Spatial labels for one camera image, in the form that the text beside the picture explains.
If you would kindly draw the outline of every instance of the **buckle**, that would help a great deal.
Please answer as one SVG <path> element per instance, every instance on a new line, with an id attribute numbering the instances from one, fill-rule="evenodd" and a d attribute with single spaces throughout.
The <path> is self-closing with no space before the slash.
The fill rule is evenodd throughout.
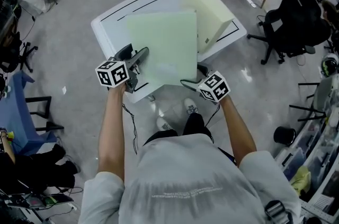
<path id="1" fill-rule="evenodd" d="M 274 224 L 292 224 L 292 215 L 287 212 L 281 201 L 270 201 L 265 207 L 265 213 Z"/>

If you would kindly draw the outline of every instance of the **shoe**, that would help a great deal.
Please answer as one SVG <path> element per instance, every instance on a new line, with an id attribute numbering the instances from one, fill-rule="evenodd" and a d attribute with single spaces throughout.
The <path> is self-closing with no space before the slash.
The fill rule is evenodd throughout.
<path id="1" fill-rule="evenodd" d="M 197 105 L 194 103 L 194 101 L 190 98 L 186 98 L 184 100 L 184 105 L 186 107 L 186 112 L 188 115 L 193 114 L 193 113 L 198 113 L 198 108 Z"/>
<path id="2" fill-rule="evenodd" d="M 55 144 L 54 147 L 52 148 L 52 151 L 54 151 L 57 155 L 59 155 L 60 158 L 63 158 L 66 154 L 65 149 L 59 144 Z"/>
<path id="3" fill-rule="evenodd" d="M 78 165 L 75 165 L 73 162 L 71 161 L 66 161 L 63 166 L 66 166 L 66 168 L 69 170 L 69 172 L 71 174 L 77 174 L 79 173 L 81 170 L 80 170 L 80 167 Z"/>
<path id="4" fill-rule="evenodd" d="M 157 126 L 159 131 L 173 130 L 173 128 L 162 117 L 157 119 Z"/>

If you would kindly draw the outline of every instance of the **beige foam board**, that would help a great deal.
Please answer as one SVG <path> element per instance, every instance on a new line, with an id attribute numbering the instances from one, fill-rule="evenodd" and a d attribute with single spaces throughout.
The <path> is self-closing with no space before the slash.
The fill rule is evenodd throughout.
<path id="1" fill-rule="evenodd" d="M 182 5 L 197 12 L 198 52 L 201 53 L 216 43 L 235 18 L 221 0 L 182 0 Z"/>

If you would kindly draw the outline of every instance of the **white sneaker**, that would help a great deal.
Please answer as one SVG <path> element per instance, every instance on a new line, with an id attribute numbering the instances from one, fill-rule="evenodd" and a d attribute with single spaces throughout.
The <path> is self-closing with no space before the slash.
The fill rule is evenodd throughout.
<path id="1" fill-rule="evenodd" d="M 173 127 L 171 127 L 162 117 L 157 119 L 157 127 L 159 131 L 173 130 Z"/>
<path id="2" fill-rule="evenodd" d="M 186 107 L 186 112 L 188 115 L 192 113 L 198 113 L 197 105 L 194 103 L 194 101 L 190 98 L 186 98 L 184 100 L 184 105 Z"/>

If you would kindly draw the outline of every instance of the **white table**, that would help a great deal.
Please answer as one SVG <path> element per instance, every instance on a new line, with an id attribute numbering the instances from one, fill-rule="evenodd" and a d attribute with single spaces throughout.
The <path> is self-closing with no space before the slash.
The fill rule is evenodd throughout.
<path id="1" fill-rule="evenodd" d="M 108 59 L 126 45 L 131 44 L 128 36 L 129 33 L 126 31 L 124 23 L 126 15 L 133 12 L 178 10 L 181 10 L 181 0 L 125 0 L 95 18 L 91 25 L 106 59 Z M 246 29 L 235 18 L 210 49 L 198 54 L 198 62 L 212 56 L 214 53 L 246 35 L 246 33 Z M 132 103 L 136 103 L 160 87 L 161 85 L 158 84 L 147 83 L 143 75 L 140 74 L 138 75 L 138 85 L 135 92 L 132 94 L 126 93 L 126 95 Z"/>

